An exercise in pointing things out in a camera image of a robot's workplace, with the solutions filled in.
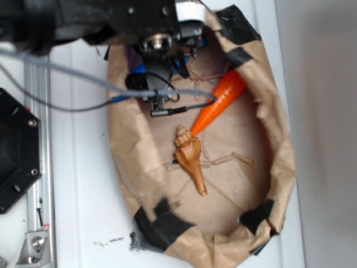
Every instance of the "metal clamp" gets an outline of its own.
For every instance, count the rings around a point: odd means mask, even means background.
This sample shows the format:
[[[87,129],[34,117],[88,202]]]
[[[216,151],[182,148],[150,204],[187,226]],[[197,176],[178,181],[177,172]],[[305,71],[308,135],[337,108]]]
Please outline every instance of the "metal clamp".
[[[16,268],[39,268],[51,261],[48,231],[28,232]]]
[[[5,268],[7,265],[6,260],[0,257],[0,268]]]

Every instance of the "black tape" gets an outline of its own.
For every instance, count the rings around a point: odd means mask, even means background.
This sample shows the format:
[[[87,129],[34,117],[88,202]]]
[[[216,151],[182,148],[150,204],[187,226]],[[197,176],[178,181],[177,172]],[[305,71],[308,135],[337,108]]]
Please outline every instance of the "black tape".
[[[262,250],[266,247],[266,245],[270,242],[270,240],[273,238],[273,236],[278,236],[278,235],[279,235],[279,233],[277,233],[277,231],[271,229],[270,230],[270,239],[267,242],[261,244],[259,247],[253,249],[250,252],[250,254],[258,256],[262,252]]]
[[[107,52],[104,55],[104,60],[108,61],[109,59],[109,51],[110,51],[110,46],[108,46]]]
[[[167,199],[157,204],[155,213],[157,219],[154,222],[148,219],[142,207],[135,214],[135,231],[130,235],[134,248],[163,253],[180,235],[194,226],[175,216]]]
[[[239,222],[255,234],[260,223],[269,218],[273,206],[274,201],[266,199],[258,208],[245,212],[242,216],[240,216]]]
[[[219,17],[222,26],[222,35],[236,45],[262,39],[235,5],[218,11],[216,15]]]
[[[225,54],[225,57],[233,68],[240,67],[242,64],[252,59],[252,56],[250,56],[242,47],[237,47],[231,50]]]

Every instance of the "seashell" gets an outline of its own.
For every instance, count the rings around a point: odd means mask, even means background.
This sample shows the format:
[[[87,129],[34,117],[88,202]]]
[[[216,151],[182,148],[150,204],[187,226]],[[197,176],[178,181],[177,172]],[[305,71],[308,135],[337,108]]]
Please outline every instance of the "seashell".
[[[200,165],[201,143],[199,139],[192,136],[191,131],[179,126],[175,144],[177,146],[177,150],[174,154],[175,159],[182,169],[193,178],[198,191],[202,195],[207,195]]]

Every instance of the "orange carrot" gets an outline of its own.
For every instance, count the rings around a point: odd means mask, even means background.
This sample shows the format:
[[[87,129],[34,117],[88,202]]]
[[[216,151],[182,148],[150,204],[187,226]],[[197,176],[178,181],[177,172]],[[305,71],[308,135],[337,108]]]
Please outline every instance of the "orange carrot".
[[[192,135],[197,135],[214,119],[216,119],[217,116],[219,116],[228,106],[231,105],[232,102],[234,102],[235,99],[239,97],[245,87],[245,81],[235,70],[227,72],[212,92],[212,94],[216,95],[218,99],[214,104],[202,109],[194,126],[192,127]]]

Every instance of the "crumpled brown paper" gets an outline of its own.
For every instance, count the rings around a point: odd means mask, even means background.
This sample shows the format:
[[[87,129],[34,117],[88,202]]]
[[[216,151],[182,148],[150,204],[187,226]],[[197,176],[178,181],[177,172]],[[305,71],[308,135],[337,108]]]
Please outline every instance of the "crumpled brown paper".
[[[238,47],[223,37],[220,25],[208,12],[206,24],[224,52]],[[132,216],[142,206],[149,219],[157,203],[168,198],[174,213],[195,224],[165,254],[186,260],[194,267],[236,267],[250,252],[268,241],[271,231],[280,233],[295,182],[295,161],[285,111],[279,98],[261,41],[244,44],[254,58],[236,71],[249,92],[198,135],[201,164],[208,189],[201,196],[190,177],[173,160],[177,126],[190,128],[199,111],[151,118],[150,106],[129,99],[109,106],[108,126],[113,159],[120,186]],[[112,46],[108,81],[124,88],[128,63],[124,46]],[[208,81],[179,79],[176,88],[200,88],[211,92]],[[205,102],[201,97],[181,96],[180,106]],[[165,107],[176,107],[167,103]],[[253,234],[237,219],[268,197],[274,200],[270,217]]]

